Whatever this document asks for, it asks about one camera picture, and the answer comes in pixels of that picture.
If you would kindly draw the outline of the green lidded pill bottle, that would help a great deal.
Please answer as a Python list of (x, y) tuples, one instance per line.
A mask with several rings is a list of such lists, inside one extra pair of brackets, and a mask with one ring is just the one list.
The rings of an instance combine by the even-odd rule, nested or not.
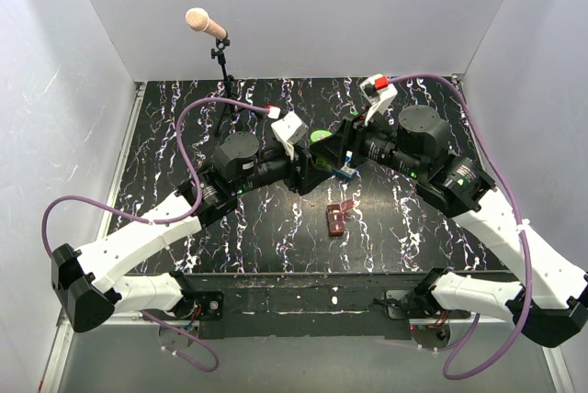
[(326, 129), (314, 130), (310, 135), (309, 150), (313, 156), (314, 163), (317, 167), (325, 170), (330, 170), (332, 166), (325, 157), (325, 149), (322, 146), (322, 141), (331, 136), (332, 133)]

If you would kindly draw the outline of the brown weekly pill organizer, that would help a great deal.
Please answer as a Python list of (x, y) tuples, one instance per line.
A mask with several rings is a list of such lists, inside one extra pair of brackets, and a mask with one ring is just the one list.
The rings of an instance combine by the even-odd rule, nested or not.
[(340, 237), (345, 233), (347, 213), (355, 207), (355, 201), (348, 199), (339, 204), (329, 204), (325, 210), (328, 234), (330, 237)]

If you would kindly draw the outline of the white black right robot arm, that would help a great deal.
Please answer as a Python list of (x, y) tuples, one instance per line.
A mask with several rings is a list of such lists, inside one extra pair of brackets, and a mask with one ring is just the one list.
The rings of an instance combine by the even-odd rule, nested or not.
[(587, 323), (587, 273), (557, 253), (514, 209), (493, 179), (449, 147), (450, 125), (431, 107), (404, 108), (395, 126), (348, 115), (335, 133), (311, 137), (311, 153), (335, 169), (371, 160), (412, 179), (417, 195), (477, 237), (514, 282), (434, 269), (406, 296), (426, 317), (463, 310), (521, 324), (531, 341), (557, 347)]

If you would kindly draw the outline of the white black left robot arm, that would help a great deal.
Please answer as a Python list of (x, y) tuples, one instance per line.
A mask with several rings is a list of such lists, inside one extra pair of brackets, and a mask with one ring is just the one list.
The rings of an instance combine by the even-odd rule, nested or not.
[(299, 145), (287, 152), (274, 141), (261, 149), (257, 137), (235, 132), (145, 221), (133, 221), (107, 237), (50, 253), (51, 287), (76, 332), (91, 331), (113, 314), (157, 309), (188, 318), (194, 291), (179, 273), (131, 277), (129, 272), (175, 241), (195, 234), (237, 207), (238, 196), (276, 182), (304, 196), (332, 176), (331, 169)]

